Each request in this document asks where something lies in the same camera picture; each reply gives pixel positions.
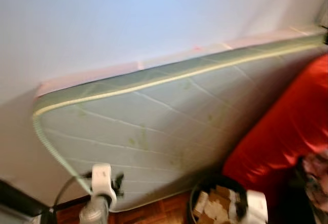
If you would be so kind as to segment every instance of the black cable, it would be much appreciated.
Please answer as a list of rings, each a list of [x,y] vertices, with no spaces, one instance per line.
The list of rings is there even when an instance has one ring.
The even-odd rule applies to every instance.
[[[59,191],[59,193],[57,194],[56,200],[53,204],[53,212],[52,212],[52,216],[53,216],[53,222],[54,224],[57,224],[57,215],[56,215],[56,211],[57,211],[57,205],[58,202],[60,200],[60,198],[62,197],[63,193],[67,190],[67,188],[73,183],[75,182],[75,180],[77,178],[91,178],[92,177],[92,172],[87,172],[85,174],[81,174],[81,175],[77,175],[77,176],[72,176],[68,181],[66,181],[66,183],[62,186],[61,190]]]

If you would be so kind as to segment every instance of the wooden floor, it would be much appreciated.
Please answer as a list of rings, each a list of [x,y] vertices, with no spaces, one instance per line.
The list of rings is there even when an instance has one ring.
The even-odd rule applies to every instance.
[[[187,224],[190,192],[121,213],[110,213],[108,224]],[[57,213],[58,224],[78,224],[78,214],[85,205],[76,205]]]

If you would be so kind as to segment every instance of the red cushion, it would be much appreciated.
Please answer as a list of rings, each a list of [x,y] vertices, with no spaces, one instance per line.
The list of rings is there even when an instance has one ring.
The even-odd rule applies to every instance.
[[[328,148],[328,55],[314,60],[242,139],[223,174],[274,205],[300,156]]]

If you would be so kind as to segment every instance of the white wall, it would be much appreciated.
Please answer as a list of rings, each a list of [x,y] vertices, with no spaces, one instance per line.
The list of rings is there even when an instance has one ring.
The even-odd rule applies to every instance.
[[[41,81],[311,23],[323,0],[0,0],[0,178],[52,204],[65,170],[31,126]],[[66,199],[82,194],[74,188]]]

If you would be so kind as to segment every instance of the mattress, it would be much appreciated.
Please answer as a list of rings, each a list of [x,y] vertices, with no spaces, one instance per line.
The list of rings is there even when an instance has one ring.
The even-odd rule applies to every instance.
[[[50,92],[36,133],[72,175],[110,163],[125,175],[113,212],[189,190],[314,57],[322,35],[210,54]],[[90,184],[79,183],[87,192]]]

